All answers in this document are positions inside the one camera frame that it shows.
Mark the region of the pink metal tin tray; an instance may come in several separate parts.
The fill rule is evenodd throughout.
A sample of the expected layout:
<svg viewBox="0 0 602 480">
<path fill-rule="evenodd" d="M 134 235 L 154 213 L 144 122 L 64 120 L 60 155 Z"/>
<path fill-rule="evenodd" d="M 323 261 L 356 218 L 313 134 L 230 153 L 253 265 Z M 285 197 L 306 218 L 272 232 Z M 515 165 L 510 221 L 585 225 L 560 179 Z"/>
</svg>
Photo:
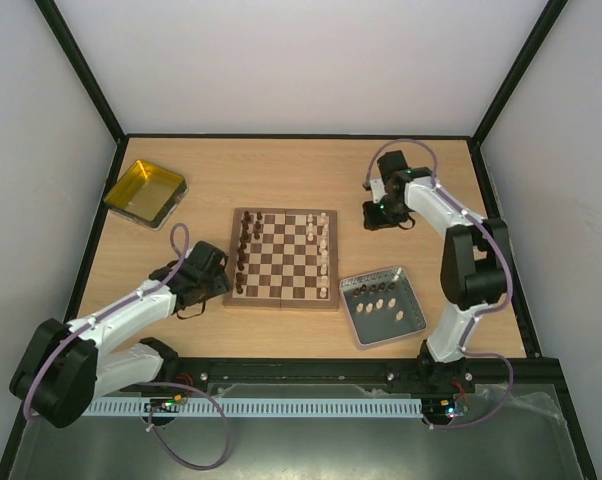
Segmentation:
<svg viewBox="0 0 602 480">
<path fill-rule="evenodd" d="M 393 266 L 342 279 L 339 291 L 362 348 L 424 331 L 425 316 L 405 269 Z"/>
</svg>

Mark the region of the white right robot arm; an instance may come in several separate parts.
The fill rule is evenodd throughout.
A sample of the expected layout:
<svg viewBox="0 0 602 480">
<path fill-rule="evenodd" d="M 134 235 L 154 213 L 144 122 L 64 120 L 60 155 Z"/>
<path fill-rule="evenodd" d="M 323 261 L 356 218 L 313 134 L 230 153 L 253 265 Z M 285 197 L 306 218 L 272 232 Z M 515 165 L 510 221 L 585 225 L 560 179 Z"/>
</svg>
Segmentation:
<svg viewBox="0 0 602 480">
<path fill-rule="evenodd" d="M 479 321 L 507 307 L 513 294 L 508 227 L 478 216 L 440 183 L 435 168 L 410 167 L 400 151 L 377 152 L 366 174 L 372 199 L 362 205 L 370 231 L 413 223 L 416 213 L 443 239 L 440 284 L 446 305 L 417 356 L 416 380 L 427 392 L 448 392 L 464 380 L 464 359 Z"/>
</svg>

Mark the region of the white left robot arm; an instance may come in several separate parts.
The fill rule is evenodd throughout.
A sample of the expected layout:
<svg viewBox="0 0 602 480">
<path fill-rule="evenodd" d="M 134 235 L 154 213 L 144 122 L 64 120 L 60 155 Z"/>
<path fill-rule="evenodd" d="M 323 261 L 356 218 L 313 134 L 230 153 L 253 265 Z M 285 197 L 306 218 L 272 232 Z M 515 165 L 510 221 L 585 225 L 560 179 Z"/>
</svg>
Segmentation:
<svg viewBox="0 0 602 480">
<path fill-rule="evenodd" d="M 109 306 L 67 323 L 42 322 L 9 384 L 24 413 L 64 428 L 100 397 L 135 384 L 173 380 L 179 357 L 164 342 L 148 337 L 126 350 L 119 346 L 154 322 L 228 292 L 227 260 L 225 252 L 199 241 L 185 258 L 153 271 Z"/>
</svg>

